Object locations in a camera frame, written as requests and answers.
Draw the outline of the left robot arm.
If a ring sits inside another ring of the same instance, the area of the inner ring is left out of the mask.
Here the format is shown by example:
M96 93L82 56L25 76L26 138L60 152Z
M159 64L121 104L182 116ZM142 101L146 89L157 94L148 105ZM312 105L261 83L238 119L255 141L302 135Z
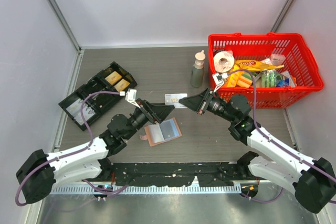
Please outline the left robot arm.
M62 185L83 179L108 180L112 175L108 157L119 153L147 123L159 124L174 110L173 105L150 103L136 99L130 116L116 114L107 129L87 143L73 148L45 153L42 149L30 154L16 172L19 188L15 196L18 206L36 203Z

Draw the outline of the pink card holder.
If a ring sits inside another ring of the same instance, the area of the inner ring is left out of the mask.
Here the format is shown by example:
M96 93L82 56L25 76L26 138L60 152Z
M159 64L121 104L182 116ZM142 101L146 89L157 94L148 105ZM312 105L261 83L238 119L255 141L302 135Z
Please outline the pink card holder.
M143 141L148 141L151 147L163 144L179 138L182 132L175 118L165 120L160 124L151 124L144 128L145 134L139 138Z

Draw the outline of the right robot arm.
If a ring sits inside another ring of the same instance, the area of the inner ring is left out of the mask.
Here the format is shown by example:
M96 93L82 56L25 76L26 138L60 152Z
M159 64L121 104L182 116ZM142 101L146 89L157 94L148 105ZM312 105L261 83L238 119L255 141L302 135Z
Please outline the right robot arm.
M231 136L265 154L270 160L249 152L241 157L237 173L242 179L261 177L292 193L306 210L318 214L335 196L335 173L325 158L313 159L271 135L250 116L251 107L242 94L228 102L211 89L179 100L197 114L206 111L230 122Z

